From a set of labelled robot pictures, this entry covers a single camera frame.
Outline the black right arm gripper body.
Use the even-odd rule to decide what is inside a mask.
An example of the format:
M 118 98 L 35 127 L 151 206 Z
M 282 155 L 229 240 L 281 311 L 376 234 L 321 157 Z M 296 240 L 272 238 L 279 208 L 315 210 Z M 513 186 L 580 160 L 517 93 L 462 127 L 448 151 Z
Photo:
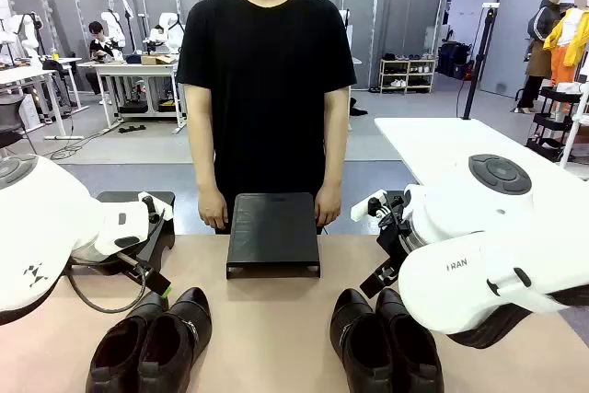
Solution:
M 375 273 L 383 286 L 390 286 L 398 279 L 400 267 L 411 252 L 407 242 L 410 233 L 407 223 L 392 223 L 380 228 L 376 242 L 388 258 Z

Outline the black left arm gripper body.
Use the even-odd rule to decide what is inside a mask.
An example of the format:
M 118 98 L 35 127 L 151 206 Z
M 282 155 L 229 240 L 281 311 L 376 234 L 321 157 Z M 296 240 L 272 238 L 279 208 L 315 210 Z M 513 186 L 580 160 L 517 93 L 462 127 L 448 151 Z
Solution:
M 147 283 L 147 278 L 152 271 L 151 266 L 143 260 L 118 252 L 115 254 L 116 262 L 121 272 L 136 283 Z

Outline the person's right forearm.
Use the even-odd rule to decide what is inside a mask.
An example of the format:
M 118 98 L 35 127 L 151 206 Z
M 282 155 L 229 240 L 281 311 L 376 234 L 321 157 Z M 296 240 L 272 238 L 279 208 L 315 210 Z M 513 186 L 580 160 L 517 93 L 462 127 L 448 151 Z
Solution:
M 187 104 L 188 136 L 200 193 L 218 191 L 214 175 L 214 137 L 211 91 L 184 86 Z

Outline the person's left forearm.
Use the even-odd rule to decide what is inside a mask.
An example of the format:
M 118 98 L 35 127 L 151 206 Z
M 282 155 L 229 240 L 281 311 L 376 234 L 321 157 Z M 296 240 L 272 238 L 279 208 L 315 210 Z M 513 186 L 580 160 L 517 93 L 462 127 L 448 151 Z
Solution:
M 341 186 L 349 133 L 350 90 L 348 87 L 324 95 L 324 186 Z

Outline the black shoe stand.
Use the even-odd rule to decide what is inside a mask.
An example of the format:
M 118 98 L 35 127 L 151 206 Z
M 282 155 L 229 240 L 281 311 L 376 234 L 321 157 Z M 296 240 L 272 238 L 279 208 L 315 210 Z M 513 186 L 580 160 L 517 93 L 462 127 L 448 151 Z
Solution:
M 235 199 L 226 277 L 318 278 L 314 199 L 309 193 L 242 193 Z
M 139 191 L 103 191 L 98 195 L 101 202 L 131 202 L 136 201 Z M 164 221 L 155 229 L 150 239 L 143 245 L 126 252 L 132 258 L 146 261 L 156 271 L 162 267 L 162 254 L 165 249 L 173 249 L 175 244 L 174 220 Z M 111 259 L 104 266 L 96 267 L 96 270 L 104 275 L 127 273 L 136 282 L 139 282 L 139 274 L 129 264 Z

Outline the person in black t-shirt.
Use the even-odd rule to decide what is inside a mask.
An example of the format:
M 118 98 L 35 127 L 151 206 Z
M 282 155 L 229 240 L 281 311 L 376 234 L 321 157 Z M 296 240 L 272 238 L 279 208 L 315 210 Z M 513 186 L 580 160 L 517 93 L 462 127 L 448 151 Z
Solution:
M 356 77 L 330 0 L 202 0 L 188 14 L 177 79 L 211 91 L 214 175 L 231 229 L 241 193 L 324 185 L 324 95 Z

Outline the seated person with black hair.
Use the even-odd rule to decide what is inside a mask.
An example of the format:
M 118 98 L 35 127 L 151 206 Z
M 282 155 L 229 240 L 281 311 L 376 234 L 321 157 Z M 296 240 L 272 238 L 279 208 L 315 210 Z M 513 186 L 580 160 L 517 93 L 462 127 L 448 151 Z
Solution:
M 93 40 L 89 43 L 89 56 L 91 62 L 106 63 L 123 60 L 121 46 L 117 41 L 106 36 L 104 28 L 100 22 L 90 22 L 88 30 L 93 37 Z

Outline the standing person in dark jacket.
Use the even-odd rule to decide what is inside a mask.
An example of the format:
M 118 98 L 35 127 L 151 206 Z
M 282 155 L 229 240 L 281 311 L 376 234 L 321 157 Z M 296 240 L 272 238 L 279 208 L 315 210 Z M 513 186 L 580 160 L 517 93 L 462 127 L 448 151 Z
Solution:
M 534 112 L 541 85 L 551 76 L 551 53 L 544 49 L 544 42 L 559 21 L 560 0 L 542 0 L 538 11 L 528 22 L 531 51 L 525 72 L 527 79 L 514 113 Z

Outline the person's right hand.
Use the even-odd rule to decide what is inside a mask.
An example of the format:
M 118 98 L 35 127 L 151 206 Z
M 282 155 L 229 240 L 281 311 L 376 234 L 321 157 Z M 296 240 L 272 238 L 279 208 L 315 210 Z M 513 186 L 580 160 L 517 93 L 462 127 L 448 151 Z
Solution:
M 225 197 L 216 187 L 199 189 L 198 211 L 200 218 L 209 227 L 224 230 L 228 226 Z

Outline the black leather ankle shoe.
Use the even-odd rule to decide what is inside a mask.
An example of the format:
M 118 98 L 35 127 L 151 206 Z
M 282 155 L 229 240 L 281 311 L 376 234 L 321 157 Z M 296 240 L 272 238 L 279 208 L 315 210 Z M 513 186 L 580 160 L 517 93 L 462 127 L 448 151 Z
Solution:
M 138 358 L 138 393 L 186 393 L 211 337 L 207 297 L 192 287 L 151 324 Z
M 375 311 L 355 289 L 338 297 L 329 324 L 350 393 L 393 393 L 393 356 Z
M 110 328 L 91 359 L 86 393 L 138 393 L 138 360 L 153 321 L 168 310 L 168 299 L 145 295 Z
M 387 332 L 393 356 L 394 393 L 445 393 L 443 369 L 432 333 L 404 306 L 400 295 L 383 289 L 376 314 Z

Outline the large white table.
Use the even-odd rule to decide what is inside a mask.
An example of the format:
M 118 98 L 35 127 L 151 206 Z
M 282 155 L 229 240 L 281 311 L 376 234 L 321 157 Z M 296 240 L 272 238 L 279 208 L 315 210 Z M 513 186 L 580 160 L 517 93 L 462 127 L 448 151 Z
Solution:
M 376 118 L 375 125 L 420 182 L 445 160 L 497 154 L 525 165 L 536 153 L 476 119 Z

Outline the black suitcase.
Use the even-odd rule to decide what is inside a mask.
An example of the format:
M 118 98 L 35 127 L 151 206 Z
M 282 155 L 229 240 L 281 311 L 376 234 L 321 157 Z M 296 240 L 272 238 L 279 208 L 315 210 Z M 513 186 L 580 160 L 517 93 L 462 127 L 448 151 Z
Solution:
M 438 49 L 436 71 L 454 79 L 463 80 L 466 74 L 470 45 L 461 42 L 445 42 Z

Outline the black office chair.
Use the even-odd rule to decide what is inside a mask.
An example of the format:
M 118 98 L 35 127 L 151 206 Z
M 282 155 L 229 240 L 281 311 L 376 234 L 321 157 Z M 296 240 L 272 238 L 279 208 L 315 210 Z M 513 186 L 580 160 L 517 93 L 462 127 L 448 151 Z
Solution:
M 19 111 L 23 96 L 0 95 L 0 150 L 26 139 L 30 142 Z

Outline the black tripod pole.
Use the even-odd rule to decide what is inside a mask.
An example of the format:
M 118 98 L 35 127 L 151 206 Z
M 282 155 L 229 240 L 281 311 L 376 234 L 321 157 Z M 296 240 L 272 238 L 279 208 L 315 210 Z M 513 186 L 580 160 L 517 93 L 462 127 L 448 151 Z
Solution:
M 475 63 L 474 63 L 473 70 L 471 73 L 471 81 L 470 81 L 470 87 L 469 87 L 469 91 L 468 91 L 466 104 L 464 107 L 463 114 L 461 116 L 461 118 L 463 120 L 470 119 L 470 113 L 471 113 L 472 105 L 474 102 L 474 97 L 475 97 L 475 93 L 477 90 L 477 85 L 479 82 L 480 69 L 482 67 L 482 64 L 483 64 L 485 58 L 486 58 L 487 42 L 488 42 L 488 39 L 489 39 L 489 36 L 491 33 L 491 28 L 494 25 L 494 22 L 495 22 L 495 19 L 497 16 L 499 5 L 500 4 L 497 2 L 482 4 L 482 12 L 485 13 L 484 28 L 483 28 L 483 32 L 481 34 L 479 51 L 476 55 Z

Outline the mannequin with yellow jacket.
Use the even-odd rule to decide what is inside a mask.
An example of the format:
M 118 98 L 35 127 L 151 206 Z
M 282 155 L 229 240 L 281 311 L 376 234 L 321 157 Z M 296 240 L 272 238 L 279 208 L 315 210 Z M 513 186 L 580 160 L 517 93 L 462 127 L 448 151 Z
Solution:
M 589 0 L 574 0 L 575 7 L 546 37 L 544 50 L 551 53 L 551 84 L 573 81 L 589 42 Z

